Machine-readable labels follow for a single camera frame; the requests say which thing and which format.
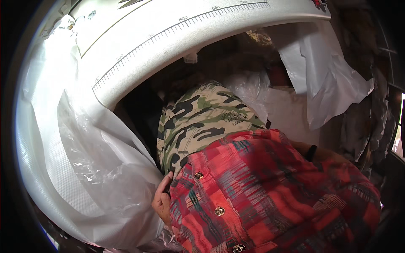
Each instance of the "white measuring scale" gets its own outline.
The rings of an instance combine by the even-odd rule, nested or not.
[[[112,108],[136,86],[179,58],[218,40],[282,23],[329,20],[318,0],[83,0],[78,22],[83,81]]]

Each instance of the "person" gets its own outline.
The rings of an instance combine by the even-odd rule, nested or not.
[[[357,252],[378,226],[379,192],[352,163],[267,129],[215,81],[168,103],[157,149],[152,207],[184,252]]]

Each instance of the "gold button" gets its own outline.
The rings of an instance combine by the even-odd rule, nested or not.
[[[204,177],[204,175],[201,172],[197,172],[194,177],[198,180],[198,179],[202,179]]]
[[[235,245],[234,247],[233,247],[233,249],[232,249],[232,251],[234,252],[234,253],[236,253],[236,252],[242,252],[242,251],[245,251],[246,250],[246,247],[243,245],[243,244],[237,244],[237,245]]]
[[[222,216],[225,214],[225,208],[223,207],[217,207],[215,208],[215,214],[218,216]]]

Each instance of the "white plastic bag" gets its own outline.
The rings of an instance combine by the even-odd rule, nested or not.
[[[292,23],[265,28],[279,49],[298,94],[307,93],[311,130],[360,103],[374,88],[344,60],[329,21]]]
[[[22,69],[16,115],[22,179],[36,205],[69,235],[132,251],[161,233],[150,204],[163,176],[140,140],[80,83],[71,34],[57,29],[35,45]]]
[[[269,111],[266,108],[265,99],[270,89],[270,80],[265,70],[232,74],[223,81],[222,85],[253,109],[259,119],[266,124]]]

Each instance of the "camouflage fabric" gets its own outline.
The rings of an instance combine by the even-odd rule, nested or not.
[[[230,90],[216,81],[202,83],[163,108],[157,140],[161,170],[176,177],[189,154],[230,133],[265,128]]]

